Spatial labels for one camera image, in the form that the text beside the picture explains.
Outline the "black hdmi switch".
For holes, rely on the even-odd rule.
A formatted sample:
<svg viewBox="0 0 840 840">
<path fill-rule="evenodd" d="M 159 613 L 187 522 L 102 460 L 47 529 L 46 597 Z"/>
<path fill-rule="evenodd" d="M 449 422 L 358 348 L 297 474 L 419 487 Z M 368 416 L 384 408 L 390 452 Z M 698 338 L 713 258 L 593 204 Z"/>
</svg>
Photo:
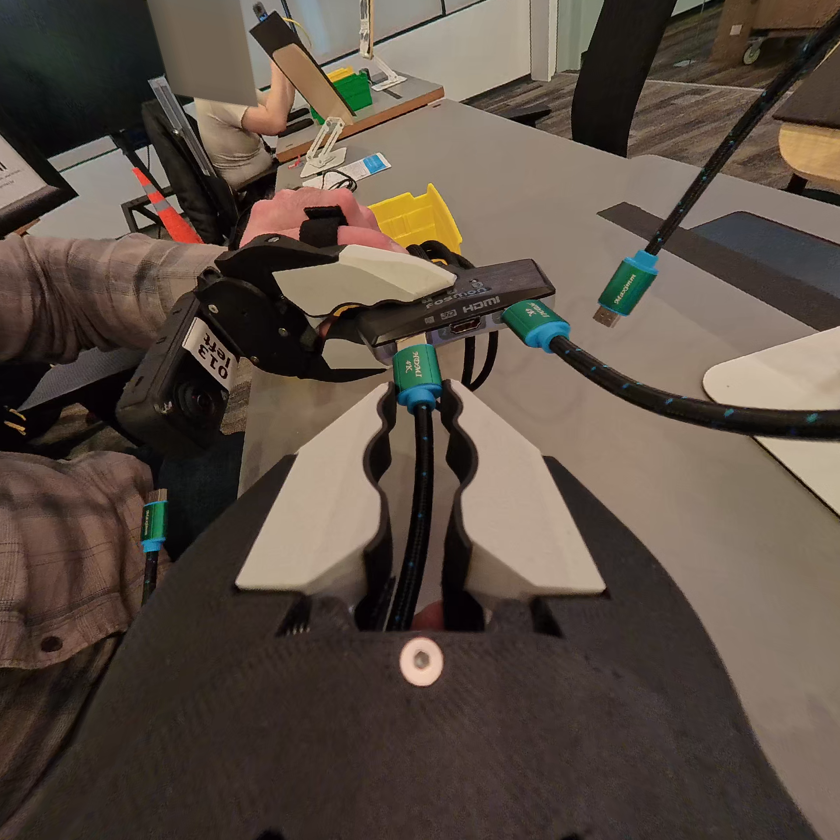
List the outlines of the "black hdmi switch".
<svg viewBox="0 0 840 840">
<path fill-rule="evenodd" d="M 378 354 L 393 354 L 397 341 L 419 333 L 433 343 L 450 343 L 503 329 L 501 314 L 514 303 L 554 301 L 554 285 L 532 259 L 453 271 L 452 287 L 416 301 L 362 310 L 352 318 L 359 337 Z"/>
</svg>

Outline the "green plastic bin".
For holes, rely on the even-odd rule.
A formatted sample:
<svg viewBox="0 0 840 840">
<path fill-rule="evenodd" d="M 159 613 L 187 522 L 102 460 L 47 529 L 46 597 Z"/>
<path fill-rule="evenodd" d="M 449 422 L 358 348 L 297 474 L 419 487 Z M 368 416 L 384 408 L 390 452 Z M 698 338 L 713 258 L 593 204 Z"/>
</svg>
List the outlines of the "green plastic bin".
<svg viewBox="0 0 840 840">
<path fill-rule="evenodd" d="M 367 69 L 354 70 L 350 66 L 340 67 L 331 71 L 328 79 L 351 110 L 357 112 L 372 105 L 371 78 Z"/>
</svg>

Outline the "person's left forearm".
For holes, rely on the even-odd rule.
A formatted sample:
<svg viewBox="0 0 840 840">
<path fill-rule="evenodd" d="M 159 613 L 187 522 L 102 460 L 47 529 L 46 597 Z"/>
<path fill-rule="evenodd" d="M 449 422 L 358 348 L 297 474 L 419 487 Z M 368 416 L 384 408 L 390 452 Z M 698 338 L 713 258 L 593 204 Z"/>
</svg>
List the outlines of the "person's left forearm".
<svg viewBox="0 0 840 840">
<path fill-rule="evenodd" d="M 1 242 L 1 361 L 74 361 L 84 350 L 147 350 L 175 301 L 225 252 L 141 234 L 10 235 Z"/>
</svg>

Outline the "orange traffic cone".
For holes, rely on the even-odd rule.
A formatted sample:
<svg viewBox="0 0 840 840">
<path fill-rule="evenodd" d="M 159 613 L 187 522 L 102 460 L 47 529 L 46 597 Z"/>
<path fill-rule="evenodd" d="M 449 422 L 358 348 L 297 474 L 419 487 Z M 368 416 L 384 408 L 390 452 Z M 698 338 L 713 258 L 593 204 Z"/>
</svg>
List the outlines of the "orange traffic cone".
<svg viewBox="0 0 840 840">
<path fill-rule="evenodd" d="M 132 234 L 139 233 L 140 229 L 134 218 L 139 214 L 151 221 L 158 230 L 164 230 L 176 243 L 203 244 L 193 226 L 176 211 L 165 191 L 152 181 L 149 173 L 138 165 L 132 167 L 132 172 L 143 188 L 143 196 L 121 205 L 129 231 Z"/>
</svg>

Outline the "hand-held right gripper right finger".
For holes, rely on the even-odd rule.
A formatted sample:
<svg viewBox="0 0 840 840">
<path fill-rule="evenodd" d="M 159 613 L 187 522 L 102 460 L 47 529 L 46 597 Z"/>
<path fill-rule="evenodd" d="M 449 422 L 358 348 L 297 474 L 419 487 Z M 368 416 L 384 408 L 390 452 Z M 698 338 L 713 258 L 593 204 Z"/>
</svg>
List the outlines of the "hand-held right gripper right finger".
<svg viewBox="0 0 840 840">
<path fill-rule="evenodd" d="M 462 384 L 444 388 L 458 478 L 452 571 L 477 600 L 601 595 L 600 571 L 540 451 Z"/>
</svg>

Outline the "person's left hand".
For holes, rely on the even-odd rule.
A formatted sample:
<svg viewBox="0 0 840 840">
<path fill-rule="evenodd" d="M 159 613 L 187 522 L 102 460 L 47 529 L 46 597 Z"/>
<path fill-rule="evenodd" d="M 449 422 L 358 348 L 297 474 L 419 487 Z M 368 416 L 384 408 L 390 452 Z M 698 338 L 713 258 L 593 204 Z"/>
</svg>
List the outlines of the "person's left hand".
<svg viewBox="0 0 840 840">
<path fill-rule="evenodd" d="M 308 207 L 340 207 L 348 222 L 338 229 L 338 245 L 361 245 L 405 254 L 407 251 L 380 230 L 369 207 L 359 204 L 348 188 L 321 190 L 301 187 L 280 190 L 272 198 L 253 205 L 239 241 L 241 247 L 262 235 L 285 235 L 299 239 L 300 226 L 308 220 Z"/>
</svg>

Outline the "black office chair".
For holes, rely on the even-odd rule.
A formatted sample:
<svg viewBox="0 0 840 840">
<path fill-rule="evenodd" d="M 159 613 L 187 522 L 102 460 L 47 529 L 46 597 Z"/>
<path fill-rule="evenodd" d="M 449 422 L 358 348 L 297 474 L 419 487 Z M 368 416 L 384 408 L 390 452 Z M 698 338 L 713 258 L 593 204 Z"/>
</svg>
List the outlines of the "black office chair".
<svg viewBox="0 0 840 840">
<path fill-rule="evenodd" d="M 572 141 L 627 157 L 638 100 L 675 1 L 605 1 L 570 111 Z"/>
<path fill-rule="evenodd" d="M 145 132 L 181 209 L 201 240 L 229 245 L 240 216 L 237 194 L 216 171 L 165 76 L 149 79 L 154 98 L 141 105 Z"/>
</svg>

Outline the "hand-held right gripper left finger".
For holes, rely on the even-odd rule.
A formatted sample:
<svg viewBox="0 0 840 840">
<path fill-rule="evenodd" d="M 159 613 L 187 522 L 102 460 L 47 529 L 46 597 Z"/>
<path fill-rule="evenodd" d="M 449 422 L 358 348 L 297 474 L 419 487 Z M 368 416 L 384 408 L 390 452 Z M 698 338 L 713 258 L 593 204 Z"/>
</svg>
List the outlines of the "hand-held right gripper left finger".
<svg viewBox="0 0 840 840">
<path fill-rule="evenodd" d="M 368 567 L 390 520 L 373 455 L 388 442 L 394 396 L 374 388 L 288 460 L 238 573 L 240 591 L 362 600 L 376 586 Z"/>
</svg>

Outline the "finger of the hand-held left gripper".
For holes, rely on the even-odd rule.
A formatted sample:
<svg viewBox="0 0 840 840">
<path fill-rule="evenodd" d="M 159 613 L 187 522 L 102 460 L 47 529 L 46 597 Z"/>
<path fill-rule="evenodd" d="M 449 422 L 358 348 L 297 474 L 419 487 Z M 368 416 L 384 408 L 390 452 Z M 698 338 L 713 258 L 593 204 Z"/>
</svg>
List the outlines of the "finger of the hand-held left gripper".
<svg viewBox="0 0 840 840">
<path fill-rule="evenodd" d="M 451 288 L 456 274 L 433 261 L 362 245 L 348 245 L 336 261 L 274 272 L 282 295 L 312 317 L 350 305 L 412 303 Z"/>
<path fill-rule="evenodd" d="M 326 339 L 322 346 L 322 359 L 330 372 L 384 372 L 392 366 L 383 363 L 365 343 L 348 339 Z"/>
</svg>

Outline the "yellow plastic bin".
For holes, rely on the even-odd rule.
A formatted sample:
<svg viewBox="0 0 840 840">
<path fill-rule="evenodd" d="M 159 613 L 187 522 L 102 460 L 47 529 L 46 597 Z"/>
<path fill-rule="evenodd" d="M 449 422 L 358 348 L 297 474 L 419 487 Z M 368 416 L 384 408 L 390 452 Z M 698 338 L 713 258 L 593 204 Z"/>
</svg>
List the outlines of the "yellow plastic bin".
<svg viewBox="0 0 840 840">
<path fill-rule="evenodd" d="M 463 238 L 436 186 L 415 196 L 409 192 L 370 205 L 380 230 L 405 249 L 429 240 L 460 255 Z"/>
</svg>

